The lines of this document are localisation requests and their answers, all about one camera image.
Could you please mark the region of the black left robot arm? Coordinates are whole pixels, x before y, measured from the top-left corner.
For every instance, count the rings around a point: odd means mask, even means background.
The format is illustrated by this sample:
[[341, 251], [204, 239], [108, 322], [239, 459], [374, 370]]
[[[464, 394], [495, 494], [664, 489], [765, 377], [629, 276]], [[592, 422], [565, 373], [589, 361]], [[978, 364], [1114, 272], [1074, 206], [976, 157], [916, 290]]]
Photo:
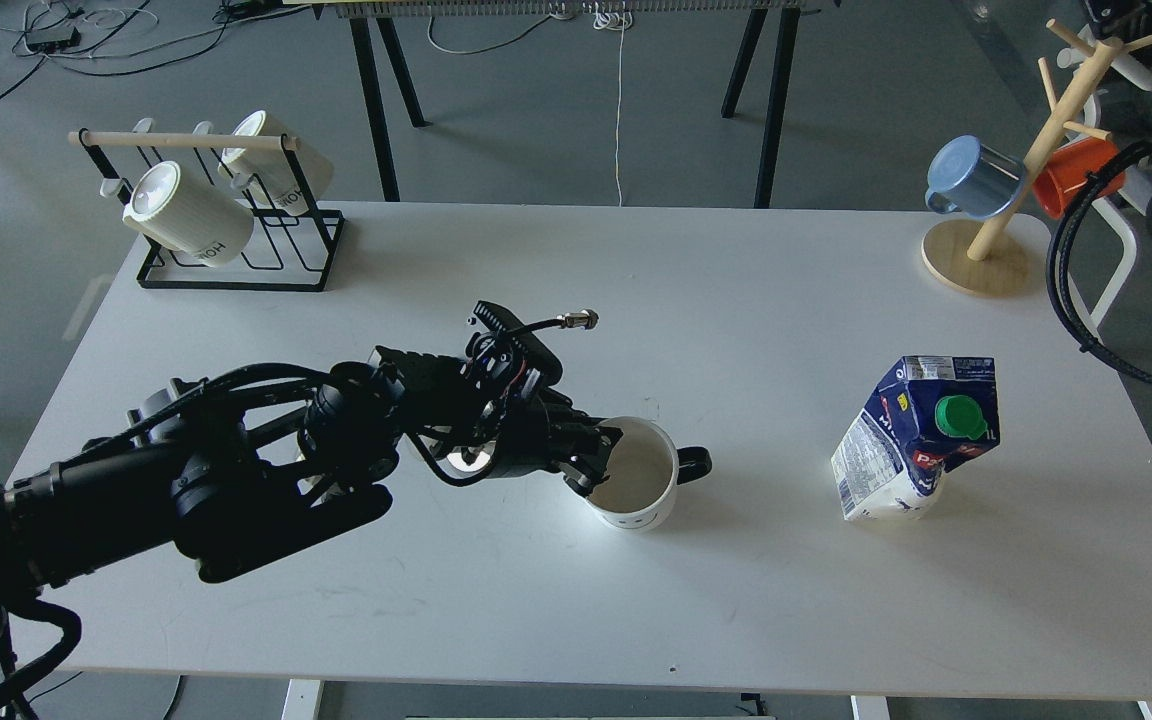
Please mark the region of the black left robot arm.
[[174, 544], [198, 578], [228, 582], [381, 518], [397, 446], [448, 486], [545, 471], [589, 497], [609, 477], [616, 429], [556, 389], [545, 329], [590, 331], [591, 309], [521, 323], [473, 306], [460, 357], [376, 347], [328, 372], [259, 363], [173, 381], [129, 427], [0, 486], [0, 719], [35, 717], [29, 688], [81, 641], [74, 611], [41, 598]]

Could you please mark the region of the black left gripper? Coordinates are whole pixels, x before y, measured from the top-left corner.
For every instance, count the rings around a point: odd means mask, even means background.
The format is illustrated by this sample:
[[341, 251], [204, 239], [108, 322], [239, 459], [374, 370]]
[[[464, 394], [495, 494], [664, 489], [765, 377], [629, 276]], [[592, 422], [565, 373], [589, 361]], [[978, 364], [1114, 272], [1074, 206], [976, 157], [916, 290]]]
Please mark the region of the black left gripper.
[[460, 357], [376, 348], [376, 369], [388, 384], [399, 432], [440, 480], [561, 475], [577, 497], [605, 480], [605, 465], [626, 430], [607, 425], [558, 392], [558, 356], [538, 338], [544, 329], [594, 328], [593, 309], [521, 323], [508, 306], [476, 302], [473, 333]]

